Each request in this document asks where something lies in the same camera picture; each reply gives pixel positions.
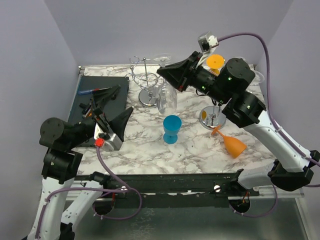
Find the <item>clear stemmed wine glass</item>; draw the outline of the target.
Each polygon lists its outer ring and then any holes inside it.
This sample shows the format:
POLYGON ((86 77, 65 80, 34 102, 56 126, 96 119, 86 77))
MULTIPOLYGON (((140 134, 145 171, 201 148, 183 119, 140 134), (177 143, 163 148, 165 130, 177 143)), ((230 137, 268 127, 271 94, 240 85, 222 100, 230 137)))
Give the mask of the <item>clear stemmed wine glass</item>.
MULTIPOLYGON (((165 67, 171 61, 171 56, 161 53, 154 57, 153 61, 160 67, 165 67)), ((177 110, 178 96, 177 91, 164 79, 155 90, 155 101, 158 111, 163 116, 173 115, 177 110)))

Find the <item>blue plastic goblet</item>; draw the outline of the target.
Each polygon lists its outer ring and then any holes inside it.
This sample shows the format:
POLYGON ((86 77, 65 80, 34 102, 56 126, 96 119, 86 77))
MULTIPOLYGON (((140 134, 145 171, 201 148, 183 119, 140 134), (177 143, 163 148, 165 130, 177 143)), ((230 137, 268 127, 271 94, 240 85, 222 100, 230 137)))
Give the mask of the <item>blue plastic goblet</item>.
POLYGON ((163 120, 165 143, 172 145, 178 140, 178 133, 182 126, 182 120, 177 115, 169 115, 163 120))

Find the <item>scrolled chrome glass rack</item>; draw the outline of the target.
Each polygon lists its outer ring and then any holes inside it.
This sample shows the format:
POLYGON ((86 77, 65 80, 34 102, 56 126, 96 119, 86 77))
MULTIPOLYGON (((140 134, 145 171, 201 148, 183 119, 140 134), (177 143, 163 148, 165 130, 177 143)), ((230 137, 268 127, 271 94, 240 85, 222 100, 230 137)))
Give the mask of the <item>scrolled chrome glass rack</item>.
POLYGON ((211 130, 226 124, 226 116, 222 113, 220 106, 210 105, 203 108, 199 113, 199 122, 207 130, 211 130))

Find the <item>yellow plastic goblet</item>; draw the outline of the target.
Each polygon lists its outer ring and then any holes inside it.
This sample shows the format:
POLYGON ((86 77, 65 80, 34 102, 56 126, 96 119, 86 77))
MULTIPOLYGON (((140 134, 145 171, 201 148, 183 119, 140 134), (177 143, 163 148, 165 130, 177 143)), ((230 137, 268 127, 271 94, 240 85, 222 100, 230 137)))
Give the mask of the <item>yellow plastic goblet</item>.
POLYGON ((209 67, 210 71, 218 76, 220 74, 220 69, 225 64, 225 59, 219 54, 212 54, 206 59, 206 64, 209 67))

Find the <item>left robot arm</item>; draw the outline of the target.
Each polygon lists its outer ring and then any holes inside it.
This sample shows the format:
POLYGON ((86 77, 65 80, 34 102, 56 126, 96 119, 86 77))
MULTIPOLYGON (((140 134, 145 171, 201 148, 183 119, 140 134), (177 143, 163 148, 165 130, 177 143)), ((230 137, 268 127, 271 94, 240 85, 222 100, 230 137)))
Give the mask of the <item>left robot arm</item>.
POLYGON ((93 91, 89 115, 75 124, 56 117, 42 123, 39 143, 47 147, 47 152, 43 159, 38 210, 31 231, 26 236, 27 240, 74 239, 77 224, 95 198, 104 198, 110 194, 109 177, 96 172, 91 175, 88 184, 92 190, 80 188, 80 195, 64 211, 68 191, 83 157, 73 148, 93 138, 101 147, 118 151, 124 142, 125 128, 133 108, 124 110, 112 120, 108 120, 104 113, 105 105, 114 100, 120 90, 119 85, 114 85, 93 91))

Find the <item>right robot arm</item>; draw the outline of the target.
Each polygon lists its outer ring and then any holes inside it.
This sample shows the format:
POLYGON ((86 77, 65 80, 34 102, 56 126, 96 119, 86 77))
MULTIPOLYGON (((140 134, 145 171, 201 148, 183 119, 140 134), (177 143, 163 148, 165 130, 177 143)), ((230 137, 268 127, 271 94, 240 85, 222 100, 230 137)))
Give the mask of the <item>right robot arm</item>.
POLYGON ((219 75, 214 75, 198 64, 201 56, 195 51, 186 60, 160 67, 157 73, 180 92, 191 86, 224 105, 222 113, 226 118, 255 136, 276 158, 267 166, 238 170, 230 191, 241 196, 259 186, 275 185, 288 192, 309 186, 314 175, 312 167, 318 164, 320 153, 297 143, 290 146, 293 138, 276 126, 266 105, 247 91, 255 77, 249 65, 241 58, 231 58, 219 75))

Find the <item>clear ribbed wine glass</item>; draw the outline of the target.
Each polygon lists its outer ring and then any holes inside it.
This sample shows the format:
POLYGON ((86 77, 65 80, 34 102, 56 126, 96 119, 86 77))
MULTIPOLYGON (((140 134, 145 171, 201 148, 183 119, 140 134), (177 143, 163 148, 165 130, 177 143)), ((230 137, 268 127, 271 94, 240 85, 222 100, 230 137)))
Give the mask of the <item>clear ribbed wine glass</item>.
POLYGON ((252 82, 250 83, 250 86, 259 86, 261 83, 264 82, 265 77, 261 72, 259 72, 257 70, 253 70, 253 72, 255 74, 255 77, 252 80, 252 82))

